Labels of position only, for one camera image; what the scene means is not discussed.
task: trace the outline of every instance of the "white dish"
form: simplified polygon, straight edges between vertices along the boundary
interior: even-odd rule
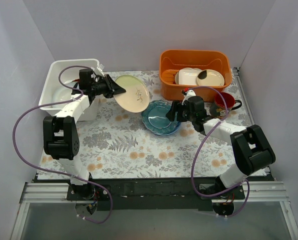
[[[58,81],[59,73],[66,67],[79,65],[79,66],[87,66],[90,68],[97,69],[100,65],[97,59],[73,59],[73,60],[58,60],[51,64],[47,77],[44,82],[43,90],[41,93],[41,97],[39,100],[39,105],[44,105],[51,103],[53,101],[53,95],[57,91],[58,88],[64,88]],[[67,83],[69,81],[75,80],[79,78],[79,67],[74,67],[66,70],[61,75],[61,81],[63,83]],[[98,103],[99,98],[96,97],[92,104],[83,112],[78,121],[92,121],[97,118],[98,112]],[[58,113],[62,108],[55,106],[44,106],[40,108],[43,111],[46,111],[51,116],[54,116]]]
[[[140,113],[148,107],[149,91],[141,80],[131,75],[122,75],[115,82],[126,90],[125,93],[113,96],[123,109],[131,113]]]
[[[70,82],[66,85],[73,88],[75,84],[76,84],[76,82]],[[54,93],[52,95],[52,102],[56,103],[56,102],[63,102],[63,101],[70,100],[72,92],[73,91],[71,89],[66,88],[61,85],[54,91]],[[56,109],[62,109],[66,105],[67,105],[67,103],[63,103],[63,104],[52,105],[52,107],[56,108]]]
[[[197,76],[201,70],[181,69],[179,71],[179,85],[197,85]]]
[[[225,79],[220,72],[206,69],[198,74],[196,84],[198,86],[219,87],[225,85]]]
[[[197,71],[201,72],[201,69],[199,69],[199,68],[191,68],[191,67],[185,67],[182,70],[197,70]],[[179,84],[179,72],[177,72],[175,74],[174,81],[175,81],[175,84]]]

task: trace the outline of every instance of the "black plastic bracket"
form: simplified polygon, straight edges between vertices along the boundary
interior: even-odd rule
[[[83,94],[88,96],[90,104],[98,95],[102,94],[105,98],[110,99],[114,95],[126,92],[123,87],[115,83],[110,75],[106,74],[104,77],[97,75],[93,78],[93,74],[92,69],[81,69],[79,71],[79,82],[75,85],[75,88],[79,85],[79,89],[83,91]],[[72,90],[71,94],[80,94],[80,92]]]
[[[63,135],[55,135],[63,130]],[[73,160],[79,151],[79,136],[72,116],[46,116],[43,120],[43,148],[53,159]]]
[[[234,132],[230,139],[235,163],[247,176],[276,161],[276,155],[258,125],[247,127],[246,131]]]
[[[93,180],[91,173],[89,173],[88,180],[89,181]],[[95,186],[89,182],[83,185],[75,185],[75,184],[72,184],[70,180],[68,180],[67,183],[70,186],[69,187],[70,192],[68,192],[67,194],[68,196],[69,194],[72,194],[73,196],[79,196],[79,198],[83,198],[84,200],[89,200],[95,194]]]
[[[204,123],[211,120],[213,117],[207,115],[205,109],[205,102],[200,96],[192,96],[188,100],[184,101],[173,101],[169,112],[165,115],[169,121],[174,120],[178,122],[192,122],[194,129],[204,134]]]
[[[110,185],[103,185],[108,191],[111,191],[111,186]],[[85,201],[88,200],[87,196],[89,195],[84,195],[83,193],[93,193],[96,191],[98,194],[98,201],[109,201],[109,196],[104,190],[100,187],[94,186],[90,183],[84,184],[84,185],[73,185],[70,184],[67,192],[67,200],[68,201]]]
[[[217,187],[217,180],[216,180],[216,184],[200,184],[199,185],[199,192],[205,195],[211,195],[211,194],[216,194],[219,193],[220,191],[225,190],[224,189],[219,189]],[[201,199],[206,200],[206,199],[221,199],[222,197],[231,197],[234,194],[234,199],[245,199],[245,193],[244,193],[244,189],[243,186],[237,186],[234,189],[224,193],[221,196],[215,196],[215,197],[203,197],[201,196]]]

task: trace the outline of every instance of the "floral tablecloth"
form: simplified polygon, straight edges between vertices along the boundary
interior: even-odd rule
[[[115,80],[121,75],[133,75],[143,80],[150,100],[163,99],[160,94],[158,71],[107,72]],[[232,84],[225,89],[235,99],[241,100],[238,84],[232,75]],[[227,122],[251,125],[245,106],[229,113]],[[97,118],[77,122],[80,150],[77,155],[94,179],[110,178],[174,178],[190,177],[197,148],[205,136],[196,132],[190,122],[183,122],[180,129],[169,136],[157,136],[146,129],[140,113],[122,109],[113,98],[100,98]],[[210,137],[203,146],[194,175],[216,177],[233,163],[232,147],[222,140]],[[45,153],[41,167],[64,171],[62,166]],[[264,170],[255,172],[265,176]],[[67,176],[39,172],[39,180],[66,179]]]

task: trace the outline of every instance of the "blue ceramic bowl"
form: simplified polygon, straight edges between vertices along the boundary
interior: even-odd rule
[[[180,127],[180,122],[169,121],[166,118],[171,105],[165,101],[155,100],[149,103],[146,110],[141,113],[142,121],[147,129],[154,134],[167,136],[175,133]]]

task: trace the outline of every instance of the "oval white plate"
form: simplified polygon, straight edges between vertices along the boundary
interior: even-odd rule
[[[131,113],[140,113],[148,107],[149,92],[141,80],[135,76],[122,75],[115,82],[126,90],[125,93],[113,96],[123,109]]]
[[[197,85],[198,86],[223,86],[225,85],[225,79],[221,75],[220,72],[212,70],[212,69],[206,69],[207,71],[207,76],[204,79],[199,79],[197,77]]]

